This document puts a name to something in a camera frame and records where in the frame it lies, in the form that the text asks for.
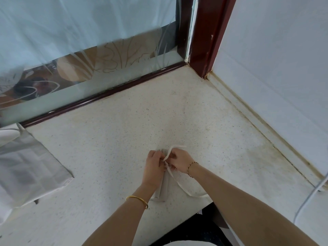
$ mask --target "forearm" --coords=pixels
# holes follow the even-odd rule
[[[141,185],[134,193],[147,203],[153,195],[153,186]],[[107,219],[82,246],[132,245],[145,204],[137,198],[129,198]]]
[[[317,245],[277,211],[198,164],[189,170],[248,245]]]

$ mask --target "person's right hand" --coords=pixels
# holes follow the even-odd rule
[[[194,162],[194,159],[187,151],[173,148],[166,162],[175,166],[180,172],[187,174],[188,167],[190,163]]]

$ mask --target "gold bangle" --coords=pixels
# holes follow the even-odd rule
[[[142,198],[139,198],[139,197],[137,197],[137,196],[128,196],[128,197],[126,197],[126,200],[128,200],[128,198],[137,198],[137,199],[141,200],[141,201],[146,205],[145,210],[148,209],[148,204],[147,204],[147,202],[146,202],[145,200],[143,200]]]
[[[190,176],[190,174],[189,174],[189,168],[190,168],[190,166],[191,166],[191,164],[193,164],[193,163],[197,163],[198,164],[198,162],[195,162],[195,161],[193,161],[192,163],[190,163],[190,165],[189,165],[189,167],[187,168],[187,174]]]

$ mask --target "dark red wooden frame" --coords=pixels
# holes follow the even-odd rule
[[[212,70],[236,0],[199,0],[189,65],[205,78]]]
[[[204,78],[212,69],[224,31],[227,27],[236,0],[199,0],[194,35],[190,47],[190,66],[199,76]],[[177,51],[184,58],[188,43],[193,0],[181,0],[179,14],[179,29],[177,30]],[[94,101],[108,97],[114,93],[126,90],[140,83],[156,78],[162,74],[185,66],[179,62],[167,68],[146,74],[121,86],[106,90],[91,97],[65,105],[46,114],[21,122],[26,128],[41,123],[47,119],[59,116],[65,112],[82,107]]]

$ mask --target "white cable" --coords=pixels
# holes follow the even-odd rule
[[[184,145],[172,145],[169,149],[169,151],[167,152],[167,156],[163,159],[163,161],[165,162],[165,166],[166,166],[166,170],[169,172],[169,174],[171,175],[171,177],[175,180],[175,182],[177,182],[177,184],[179,185],[179,187],[186,193],[188,194],[190,197],[193,198],[205,198],[205,197],[209,197],[208,194],[204,194],[204,195],[200,195],[200,196],[196,196],[196,195],[192,195],[186,188],[184,188],[177,180],[176,178],[173,176],[170,166],[167,164],[166,160],[169,158],[169,155],[172,151],[173,148],[185,148],[186,146]]]
[[[293,223],[296,224],[297,223],[297,219],[298,216],[302,213],[302,211],[304,210],[304,208],[308,205],[308,203],[312,200],[312,198],[314,197],[314,195],[316,194],[316,192],[328,181],[328,173],[326,174],[325,178],[319,182],[319,184],[313,189],[313,191],[310,193],[310,195],[305,199],[305,201],[303,202],[303,204],[300,206],[300,208],[298,209],[298,211],[296,212],[296,215],[294,217],[294,221]]]

